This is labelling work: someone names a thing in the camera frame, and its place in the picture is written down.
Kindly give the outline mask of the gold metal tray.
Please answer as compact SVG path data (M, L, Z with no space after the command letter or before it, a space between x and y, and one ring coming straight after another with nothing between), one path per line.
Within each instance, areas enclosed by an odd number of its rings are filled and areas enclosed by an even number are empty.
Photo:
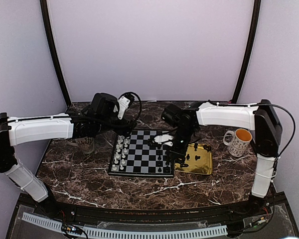
M213 171L212 147L208 144L189 144L184 163L180 164L175 161L174 170L191 174L211 175Z

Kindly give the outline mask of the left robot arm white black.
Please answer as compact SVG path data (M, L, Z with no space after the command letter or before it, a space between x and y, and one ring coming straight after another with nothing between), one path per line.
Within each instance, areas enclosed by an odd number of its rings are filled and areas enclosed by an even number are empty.
M91 104L78 113L18 118L0 113L0 173L27 192L50 217L60 213L60 205L48 187L28 170L15 155L15 146L50 139L81 139L114 131L127 136L137 120L124 117L125 111L140 97L134 92L119 98L96 93Z

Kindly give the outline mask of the black white chess board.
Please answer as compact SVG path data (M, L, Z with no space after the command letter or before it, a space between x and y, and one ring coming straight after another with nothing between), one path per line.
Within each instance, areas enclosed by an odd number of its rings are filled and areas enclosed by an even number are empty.
M129 137L116 136L108 168L111 176L173 177L174 168L167 165L167 145L148 145L152 135L168 134L167 130L135 129ZM162 167L163 173L156 173Z

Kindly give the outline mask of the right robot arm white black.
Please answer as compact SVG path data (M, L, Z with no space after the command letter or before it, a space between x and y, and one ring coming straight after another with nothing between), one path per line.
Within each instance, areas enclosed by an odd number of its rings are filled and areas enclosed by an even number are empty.
M275 109L283 107L261 100L253 104L232 104L215 101L196 101L181 109L170 104L161 119L175 128L175 134L163 133L154 137L154 143L169 146L168 162L183 163L192 136L202 126L220 125L235 127L242 145L254 141L257 165L251 190L253 198L245 204L244 211L255 216L264 207L266 197L276 176L277 163L284 149L280 149L282 124Z

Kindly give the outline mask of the black pawn corner square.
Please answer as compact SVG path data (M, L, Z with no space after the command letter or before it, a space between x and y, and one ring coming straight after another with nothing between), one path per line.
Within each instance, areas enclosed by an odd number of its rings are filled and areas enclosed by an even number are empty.
M163 173L163 168L162 167L157 167L156 168L156 173Z

